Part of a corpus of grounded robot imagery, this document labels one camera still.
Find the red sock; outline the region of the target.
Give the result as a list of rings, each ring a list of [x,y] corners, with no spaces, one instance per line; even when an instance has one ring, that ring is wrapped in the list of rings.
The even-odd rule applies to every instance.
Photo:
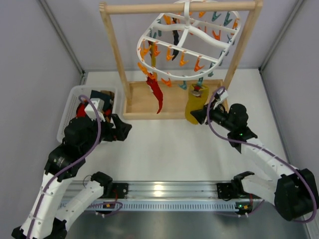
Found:
[[[146,83],[147,85],[150,87],[153,95],[155,96],[155,98],[158,101],[158,110],[157,110],[157,114],[159,114],[162,110],[162,106],[163,106],[163,93],[159,87],[158,81],[155,77],[154,74],[148,72],[147,73],[147,79],[146,79]]]

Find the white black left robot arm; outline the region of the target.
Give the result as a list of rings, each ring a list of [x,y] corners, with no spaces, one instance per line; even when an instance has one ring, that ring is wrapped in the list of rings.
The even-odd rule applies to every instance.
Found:
[[[48,156],[42,184],[26,221],[13,229],[15,239],[63,239],[75,220],[98,198],[108,196],[113,179],[103,172],[91,176],[87,186],[60,208],[64,194],[86,157],[103,141],[124,141],[132,125],[117,114],[112,122],[88,116],[73,118],[64,129],[62,143]]]

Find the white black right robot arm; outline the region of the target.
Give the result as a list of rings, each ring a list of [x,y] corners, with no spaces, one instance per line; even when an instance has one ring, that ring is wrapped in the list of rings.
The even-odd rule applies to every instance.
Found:
[[[229,111],[224,107],[209,108],[190,113],[198,123],[217,123],[229,131],[226,140],[240,154],[250,159],[268,179],[251,171],[240,173],[231,180],[237,197],[252,194],[271,203],[282,218],[295,221],[306,214],[312,221],[319,208],[319,194],[315,177],[308,169],[300,170],[267,149],[248,127],[248,114],[242,104],[233,104]]]

